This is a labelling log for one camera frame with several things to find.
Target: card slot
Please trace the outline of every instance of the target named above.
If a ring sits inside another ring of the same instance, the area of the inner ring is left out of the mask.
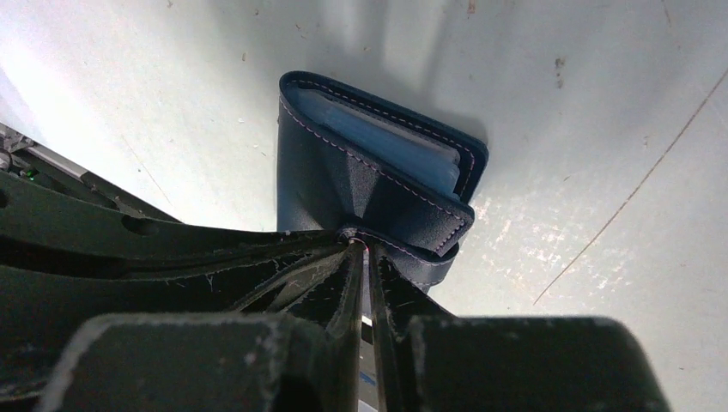
[[[459,152],[414,131],[388,124],[319,91],[291,87],[290,101],[309,119],[361,146],[438,193],[454,193]]]

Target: wallet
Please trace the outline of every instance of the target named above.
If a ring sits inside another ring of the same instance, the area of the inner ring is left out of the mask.
[[[472,136],[325,76],[280,80],[278,231],[383,244],[417,287],[445,278],[488,162]]]

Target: wallet stitching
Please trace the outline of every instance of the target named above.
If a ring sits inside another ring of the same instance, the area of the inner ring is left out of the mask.
[[[332,141],[330,141],[329,139],[327,139],[327,138],[325,138],[325,137],[321,136],[321,135],[320,135],[319,133],[316,133],[316,132],[315,132],[315,131],[313,131],[313,130],[312,130],[311,128],[309,128],[308,126],[306,126],[306,125],[305,125],[305,124],[304,124],[303,122],[301,122],[301,121],[300,121],[300,120],[299,120],[299,119],[298,119],[298,118],[297,118],[297,117],[296,117],[296,116],[295,116],[295,115],[294,115],[294,114],[293,114],[293,113],[292,113],[292,112],[291,112],[291,111],[290,111],[290,110],[288,109],[288,107],[287,107],[287,106],[286,106],[286,105],[285,105],[285,104],[283,103],[283,101],[282,101],[282,100],[281,100],[281,103],[282,103],[282,105],[283,105],[283,108],[284,108],[284,109],[286,109],[286,112],[288,112],[288,115],[289,115],[289,116],[290,116],[290,117],[291,117],[291,118],[292,118],[292,119],[293,119],[293,120],[294,120],[294,121],[295,121],[295,122],[296,122],[297,124],[299,124],[299,125],[300,125],[301,127],[303,127],[304,129],[308,130],[308,131],[309,131],[310,133],[313,133],[313,135],[314,135],[314,136],[318,137],[319,139],[323,140],[324,142],[327,142],[327,143],[329,143],[329,144],[330,144],[331,146],[333,146],[334,148],[337,148],[337,149],[339,149],[340,151],[344,152],[344,153],[345,153],[345,154],[346,154],[347,156],[349,156],[349,157],[352,157],[352,158],[356,159],[356,160],[357,160],[357,161],[359,161],[360,163],[363,163],[363,164],[364,164],[365,166],[367,166],[367,167],[369,167],[370,169],[374,170],[374,171],[375,171],[376,173],[379,173],[379,174],[381,174],[381,175],[382,175],[382,176],[384,176],[385,178],[387,178],[387,179],[391,180],[392,182],[396,183],[397,185],[401,186],[402,188],[404,188],[404,189],[405,189],[406,191],[408,191],[409,193],[412,193],[412,194],[413,194],[413,195],[415,195],[416,197],[420,198],[420,199],[421,199],[421,200],[422,200],[423,202],[429,203],[429,204],[433,205],[433,206],[434,206],[435,208],[437,208],[437,209],[439,209],[439,210],[442,210],[443,212],[447,213],[448,215],[450,215],[450,216],[454,217],[455,219],[458,219],[458,220],[460,221],[460,224],[459,224],[459,225],[458,225],[457,227],[455,227],[455,230],[453,230],[452,232],[450,232],[450,234],[449,234],[449,235],[447,236],[447,238],[445,238],[445,240],[443,240],[443,241],[442,241],[442,243],[440,243],[440,245],[439,245],[439,246],[437,246],[437,249],[435,249],[435,252],[437,252],[437,251],[440,251],[440,249],[442,249],[442,247],[443,247],[443,246],[445,245],[445,243],[447,243],[447,241],[448,241],[448,240],[450,240],[450,239],[452,238],[452,236],[453,236],[453,235],[454,235],[455,233],[457,233],[457,232],[458,232],[458,230],[460,230],[460,229],[461,229],[461,228],[462,228],[462,227],[463,227],[463,226],[465,225],[465,219],[463,219],[462,217],[460,217],[460,216],[457,216],[457,215],[454,215],[454,214],[453,214],[453,213],[452,213],[452,212],[451,212],[450,210],[446,210],[446,209],[443,209],[443,208],[441,208],[440,206],[438,206],[437,204],[433,203],[432,201],[430,201],[429,199],[427,199],[427,198],[426,198],[426,197],[424,197],[423,195],[421,195],[421,194],[419,194],[419,193],[417,193],[417,192],[413,191],[412,189],[410,189],[409,187],[407,187],[407,186],[406,186],[405,184],[403,184],[403,183],[402,183],[402,182],[400,182],[399,180],[397,180],[397,179],[394,179],[394,178],[393,178],[392,176],[390,176],[390,175],[388,175],[388,174],[385,174],[384,172],[382,172],[381,170],[379,170],[379,169],[378,169],[377,167],[374,167],[374,166],[370,165],[369,163],[367,163],[366,161],[364,161],[364,160],[363,160],[362,158],[360,158],[359,156],[357,156],[357,155],[355,155],[355,154],[352,154],[352,153],[350,153],[350,152],[349,152],[349,151],[348,151],[347,149],[339,147],[339,146],[338,146],[338,145],[336,145],[336,144],[335,144],[334,142],[332,142]]]
[[[334,94],[335,96],[338,96],[338,97],[344,98],[344,99],[346,99],[346,100],[350,100],[351,102],[353,102],[353,103],[356,103],[356,104],[357,104],[357,105],[359,105],[359,106],[362,106],[362,107],[366,107],[367,109],[370,109],[370,110],[374,110],[374,111],[375,111],[375,112],[377,112],[377,113],[381,113],[381,114],[384,114],[384,115],[386,115],[387,117],[389,117],[389,118],[392,118],[392,119],[394,119],[394,120],[398,120],[398,121],[400,121],[400,122],[402,122],[402,123],[404,123],[404,124],[409,124],[410,126],[414,127],[415,129],[421,129],[421,130],[424,130],[424,131],[426,131],[427,133],[430,133],[431,135],[437,136],[437,137],[439,137],[440,139],[444,139],[444,140],[447,140],[448,142],[450,142],[450,143],[452,143],[452,144],[454,144],[454,145],[458,146],[458,147],[459,147],[459,148],[461,148],[462,150],[465,150],[466,152],[468,152],[468,155],[470,155],[470,170],[468,170],[468,174],[467,174],[467,175],[465,175],[465,182],[464,182],[464,184],[463,184],[463,190],[461,190],[461,191],[460,191],[460,196],[462,196],[462,195],[463,195],[463,193],[465,192],[465,189],[467,189],[467,187],[468,187],[468,182],[470,181],[470,176],[472,175],[472,173],[473,173],[473,168],[475,167],[475,164],[476,164],[476,157],[475,157],[475,156],[473,155],[473,153],[472,153],[472,152],[471,152],[471,151],[470,151],[470,150],[469,150],[468,148],[466,148],[466,147],[465,147],[465,146],[463,146],[462,144],[460,144],[460,143],[458,143],[458,142],[455,142],[455,141],[453,141],[453,140],[451,140],[451,139],[449,139],[449,138],[447,138],[447,137],[445,137],[445,136],[441,136],[441,135],[439,135],[439,134],[435,133],[434,131],[432,131],[432,130],[430,130],[430,129],[427,129],[427,128],[424,128],[424,127],[420,126],[419,124],[413,124],[412,122],[410,122],[410,121],[408,121],[408,120],[405,120],[404,118],[398,118],[397,116],[395,116],[395,115],[393,115],[393,114],[390,114],[389,112],[385,112],[385,111],[383,111],[383,110],[380,110],[380,109],[377,109],[377,108],[375,108],[375,107],[371,107],[370,105],[368,105],[368,104],[366,104],[366,103],[360,102],[360,101],[358,101],[358,100],[356,100],[356,99],[353,99],[353,98],[351,98],[351,97],[348,97],[348,96],[346,96],[346,95],[344,95],[344,94],[341,94],[341,93],[335,92],[334,90],[332,90],[331,88],[327,88],[327,87],[326,87],[326,86],[324,86],[323,84],[319,84],[319,83],[316,83],[316,82],[312,82],[312,81],[310,81],[310,80],[293,80],[293,81],[291,81],[291,83],[297,83],[297,82],[303,82],[303,83],[308,83],[308,84],[312,84],[312,85],[315,85],[315,86],[319,86],[320,88],[324,88],[324,89],[328,90],[328,91],[329,91],[329,93],[332,93],[332,94]]]
[[[357,106],[357,105],[353,104],[351,101],[343,101],[341,99],[338,99],[338,102],[340,104],[346,106],[350,110],[353,110],[355,112],[361,113],[362,115],[367,116],[368,118],[376,118],[378,121],[383,122],[383,123],[386,123],[386,124],[388,124],[388,125],[396,128],[396,129],[398,129],[400,131],[404,131],[406,133],[411,133],[412,132],[412,130],[410,130],[410,128],[408,128],[406,124],[400,124],[398,122],[395,122],[393,118],[388,118],[388,117],[385,117],[385,116],[380,116],[378,114],[372,113],[372,112],[368,111],[364,105],[361,105],[360,104],[360,106]],[[440,139],[438,139],[436,137],[428,136],[427,133],[421,133],[421,134],[422,134],[422,136],[424,136],[424,137],[426,137],[428,139],[432,139],[433,143],[436,143],[437,145],[441,145],[441,146],[447,147],[447,148],[453,148],[451,145],[447,144],[446,142],[442,142]],[[461,155],[460,154],[460,151],[457,150],[456,148],[455,148],[455,151],[458,152],[458,156]]]
[[[368,237],[370,237],[370,238],[375,238],[376,240],[379,240],[380,242],[384,242],[384,243],[386,243],[387,245],[389,245],[389,246],[391,246],[391,247],[393,247],[393,248],[395,248],[395,249],[397,249],[397,250],[399,250],[399,251],[402,251],[403,253],[405,253],[405,254],[409,255],[410,257],[414,258],[414,259],[415,259],[416,261],[420,262],[421,264],[425,264],[425,265],[427,265],[427,266],[442,266],[442,265],[444,265],[444,264],[449,264],[449,263],[450,263],[450,262],[448,261],[448,262],[443,262],[443,263],[440,263],[440,264],[433,264],[433,263],[430,263],[430,262],[428,262],[427,260],[423,260],[423,259],[421,259],[421,258],[419,258],[419,257],[417,257],[417,256],[415,256],[415,255],[413,255],[412,253],[408,252],[407,250],[405,250],[405,249],[404,249],[403,247],[401,247],[401,246],[397,246],[397,245],[395,245],[395,244],[393,244],[393,243],[391,243],[391,242],[389,242],[389,241],[387,241],[387,240],[384,240],[384,239],[380,238],[379,236],[375,236],[375,235],[373,235],[373,234],[370,234],[370,233],[367,233],[367,232],[362,232],[362,231],[361,231],[361,230],[359,230],[359,229],[354,229],[354,233],[358,233],[358,234],[361,234],[361,235],[363,235],[363,236],[368,236]],[[410,282],[412,282],[412,283],[414,283],[414,284],[420,285],[420,286],[433,286],[433,285],[436,285],[436,284],[438,284],[438,283],[442,282],[442,280],[440,280],[440,281],[436,281],[436,282],[427,282],[427,283],[424,283],[424,282],[418,282],[418,281],[414,281],[414,280],[412,280],[412,279],[410,279],[410,278],[408,278],[408,277],[407,277],[406,279],[407,279],[408,281],[410,281]]]

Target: white surface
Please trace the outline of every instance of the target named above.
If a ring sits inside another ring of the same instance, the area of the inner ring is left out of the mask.
[[[706,100],[728,68],[727,2],[2,9],[0,122],[190,223],[274,229],[288,70],[484,139],[478,221],[431,295],[463,315],[619,318],[675,410],[728,410],[728,86]]]

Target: pink stitching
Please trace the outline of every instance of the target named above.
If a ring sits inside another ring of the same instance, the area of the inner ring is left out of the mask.
[[[348,150],[346,150],[345,148],[340,148],[340,147],[339,147],[338,145],[336,145],[336,144],[335,144],[334,142],[332,142],[332,141],[330,141],[329,139],[327,139],[327,138],[325,138],[325,137],[321,136],[321,135],[320,135],[319,133],[316,133],[315,131],[311,130],[311,129],[310,129],[310,128],[309,128],[308,126],[306,126],[305,124],[303,124],[303,122],[301,122],[301,121],[300,121],[300,120],[299,120],[299,119],[298,119],[298,118],[297,118],[296,116],[294,116],[294,114],[293,114],[293,113],[292,113],[292,112],[291,112],[291,111],[290,111],[290,110],[288,109],[288,107],[286,106],[286,104],[285,104],[285,103],[283,103],[283,100],[280,100],[280,101],[281,101],[281,104],[283,105],[283,108],[284,108],[284,109],[286,109],[286,112],[288,112],[288,115],[289,115],[289,116],[290,116],[290,117],[291,117],[291,118],[292,118],[292,119],[293,119],[293,120],[294,120],[294,121],[295,121],[295,122],[296,122],[297,124],[299,124],[299,126],[301,126],[301,127],[303,127],[304,129],[308,130],[308,131],[309,131],[310,133],[313,133],[313,135],[314,135],[314,136],[318,137],[319,139],[323,140],[324,142],[327,142],[327,143],[329,143],[329,144],[330,144],[331,146],[333,146],[334,148],[338,148],[338,149],[339,149],[340,151],[344,152],[344,153],[345,153],[345,154],[346,154],[347,156],[349,156],[349,157],[351,157],[351,158],[354,158],[354,159],[356,159],[356,160],[357,160],[357,161],[359,161],[360,163],[363,163],[364,165],[366,165],[366,166],[367,166],[367,167],[369,167],[370,169],[374,170],[374,171],[375,171],[376,173],[379,173],[379,174],[381,174],[382,176],[384,176],[385,178],[387,178],[387,179],[391,180],[392,182],[396,183],[397,185],[399,185],[400,187],[402,187],[403,189],[405,189],[405,190],[406,190],[406,191],[408,191],[409,193],[412,193],[413,195],[415,195],[415,196],[419,197],[419,198],[420,198],[420,199],[421,199],[422,201],[424,201],[424,202],[427,202],[427,203],[431,204],[432,206],[434,206],[435,208],[437,208],[437,209],[439,209],[439,210],[441,210],[441,211],[443,211],[443,212],[447,213],[448,215],[450,215],[450,216],[454,217],[455,219],[458,219],[458,220],[460,221],[460,224],[459,224],[459,226],[458,226],[458,227],[456,227],[456,228],[455,228],[455,230],[453,230],[453,231],[452,231],[452,232],[450,233],[450,235],[449,235],[449,236],[447,236],[447,238],[446,238],[445,240],[443,240],[443,241],[442,241],[442,243],[440,243],[440,245],[439,245],[439,246],[437,247],[437,249],[435,249],[435,251],[436,251],[436,252],[437,252],[437,251],[439,251],[440,249],[442,249],[442,247],[443,247],[443,246],[445,245],[445,243],[447,243],[447,241],[448,241],[448,240],[450,240],[450,238],[452,238],[452,236],[453,236],[453,235],[454,235],[455,233],[457,233],[457,232],[458,232],[458,230],[460,230],[460,229],[461,229],[461,228],[462,228],[462,227],[463,227],[463,226],[465,225],[465,219],[463,219],[462,217],[460,217],[460,216],[457,216],[457,215],[454,215],[454,214],[453,214],[453,213],[452,213],[452,212],[451,212],[450,210],[442,209],[442,208],[441,208],[440,206],[436,205],[435,203],[432,203],[432,201],[430,201],[429,199],[425,198],[425,197],[424,197],[423,195],[420,195],[419,193],[417,193],[417,192],[413,191],[412,189],[410,189],[409,187],[407,187],[406,185],[404,185],[404,184],[403,184],[402,182],[400,182],[399,180],[397,180],[397,179],[394,179],[393,177],[389,176],[388,174],[385,174],[384,172],[382,172],[382,171],[381,171],[381,170],[379,170],[378,168],[376,168],[376,167],[374,167],[374,166],[370,165],[369,163],[367,163],[367,162],[366,162],[366,161],[364,161],[363,159],[359,158],[359,157],[358,157],[358,156],[356,156],[355,154],[352,154],[352,153],[350,153],[350,152],[349,152]]]
[[[424,259],[422,259],[422,258],[420,258],[420,257],[417,257],[416,255],[412,254],[412,252],[410,252],[410,251],[407,251],[407,250],[406,250],[406,249],[404,249],[404,248],[403,248],[402,246],[397,246],[397,245],[395,245],[395,244],[391,243],[391,242],[390,242],[390,241],[388,241],[388,240],[385,240],[385,239],[382,239],[382,238],[380,238],[380,237],[379,237],[379,236],[377,236],[377,235],[374,235],[374,234],[371,234],[371,233],[367,233],[367,232],[362,232],[362,231],[361,231],[361,230],[359,230],[359,229],[354,229],[354,232],[355,232],[355,233],[359,233],[359,234],[363,234],[363,235],[365,235],[365,236],[369,236],[370,238],[375,238],[376,240],[378,240],[378,241],[380,241],[380,242],[384,242],[384,243],[386,243],[387,245],[389,245],[389,246],[391,246],[391,247],[393,247],[393,248],[395,248],[395,249],[397,249],[397,250],[401,251],[402,253],[404,253],[404,254],[406,254],[406,255],[409,255],[409,256],[410,256],[411,258],[414,258],[414,259],[415,259],[416,261],[418,261],[418,262],[421,262],[421,263],[423,263],[423,264],[426,264],[427,266],[442,266],[443,264],[447,264],[447,262],[442,262],[442,263],[439,263],[439,264],[433,264],[433,263],[430,263],[430,262],[428,262],[427,260],[424,260]]]
[[[397,250],[399,250],[399,251],[402,251],[402,252],[404,252],[405,254],[409,255],[409,256],[410,256],[410,257],[412,257],[412,258],[414,258],[414,259],[415,259],[416,261],[418,261],[418,262],[420,262],[420,263],[422,263],[422,264],[426,264],[427,266],[442,266],[442,265],[444,265],[444,264],[448,264],[448,263],[450,263],[450,262],[448,261],[448,262],[442,262],[442,263],[440,263],[440,264],[432,264],[432,263],[430,263],[430,262],[428,262],[428,261],[426,261],[426,260],[422,260],[422,259],[420,259],[419,257],[417,257],[417,256],[413,255],[412,253],[410,253],[410,252],[406,251],[406,250],[405,250],[404,248],[402,248],[402,247],[400,247],[400,246],[397,246],[397,245],[394,245],[393,243],[391,243],[391,242],[388,242],[387,240],[384,240],[384,239],[380,238],[379,236],[375,236],[375,235],[373,235],[373,234],[370,234],[370,233],[362,232],[362,231],[361,231],[361,230],[359,230],[359,229],[354,229],[354,233],[358,233],[358,234],[361,234],[361,235],[364,235],[364,236],[368,236],[368,237],[370,237],[370,238],[375,238],[376,240],[379,240],[380,242],[384,242],[384,243],[386,243],[387,245],[389,245],[389,246],[391,246],[391,247],[393,247],[393,248],[395,248],[395,249],[397,249]],[[407,280],[408,280],[408,281],[410,281],[410,282],[412,282],[412,283],[415,283],[415,284],[417,284],[417,285],[420,285],[420,286],[433,286],[433,285],[436,285],[436,284],[438,284],[438,283],[442,282],[442,281],[437,281],[437,282],[428,282],[428,283],[423,283],[423,282],[418,282],[418,281],[414,281],[414,280],[412,280],[412,279],[409,279],[409,278],[407,278]]]
[[[359,106],[363,106],[363,107],[366,107],[366,108],[368,108],[368,109],[372,109],[372,107],[371,107],[371,106],[369,106],[369,105],[366,105],[366,104],[364,104],[364,103],[362,103],[362,102],[360,102],[360,101],[357,101],[357,100],[355,100],[355,99],[352,99],[352,98],[350,98],[350,97],[348,97],[348,96],[345,96],[345,95],[343,95],[343,94],[340,94],[340,93],[338,93],[338,92],[335,92],[335,91],[331,90],[330,88],[327,88],[326,86],[324,86],[324,85],[322,85],[322,84],[318,84],[318,83],[316,83],[316,82],[312,82],[312,81],[310,81],[310,80],[293,80],[293,81],[291,81],[291,82],[292,82],[292,83],[301,83],[301,82],[303,82],[303,83],[313,84],[313,85],[315,85],[315,86],[319,86],[320,88],[324,88],[324,89],[328,90],[328,91],[329,91],[329,93],[332,93],[332,94],[334,94],[334,95],[336,95],[336,96],[342,97],[342,98],[344,98],[344,99],[346,99],[346,100],[350,100],[350,101],[352,101],[352,102],[356,103],[356,104],[357,104],[357,105],[359,105]],[[407,120],[405,120],[405,119],[403,119],[403,118],[397,118],[397,117],[395,117],[395,116],[393,116],[393,115],[389,114],[388,112],[384,112],[384,111],[381,111],[381,110],[378,110],[378,109],[372,109],[372,110],[374,110],[374,111],[375,111],[375,112],[377,112],[377,113],[382,113],[382,114],[385,114],[386,116],[388,116],[388,117],[390,117],[390,118],[393,118],[393,119],[395,119],[395,120],[399,120],[399,121],[400,121],[400,122],[402,122],[402,123],[406,123],[406,124],[409,124],[410,126],[412,126],[412,127],[415,127],[415,128],[417,128],[417,129],[422,129],[422,130],[425,130],[425,131],[426,131],[427,133],[430,133],[430,134],[432,134],[432,135],[434,135],[434,136],[437,136],[437,137],[439,137],[440,139],[445,139],[445,140],[447,140],[448,142],[450,142],[450,143],[452,143],[452,144],[454,144],[454,145],[458,146],[458,147],[459,147],[459,148],[461,148],[462,150],[465,150],[466,152],[468,152],[468,155],[470,155],[470,170],[468,170],[468,174],[467,174],[467,175],[465,176],[465,182],[464,182],[464,184],[463,184],[463,190],[462,190],[462,191],[460,191],[460,195],[462,195],[462,194],[463,194],[463,192],[465,191],[465,188],[467,188],[467,187],[468,187],[468,182],[470,181],[470,176],[472,175],[472,173],[473,173],[473,168],[475,167],[475,164],[476,164],[476,157],[475,157],[475,156],[473,155],[473,153],[472,153],[472,152],[470,152],[470,150],[469,150],[468,148],[466,148],[465,146],[461,145],[461,144],[460,144],[460,143],[458,143],[458,142],[455,142],[455,141],[453,141],[453,140],[451,140],[451,139],[448,139],[447,137],[444,137],[444,136],[440,136],[439,134],[435,133],[434,131],[432,131],[432,130],[430,130],[430,129],[425,129],[425,128],[421,127],[421,126],[420,126],[420,125],[418,125],[418,124],[412,124],[411,122],[408,122]]]

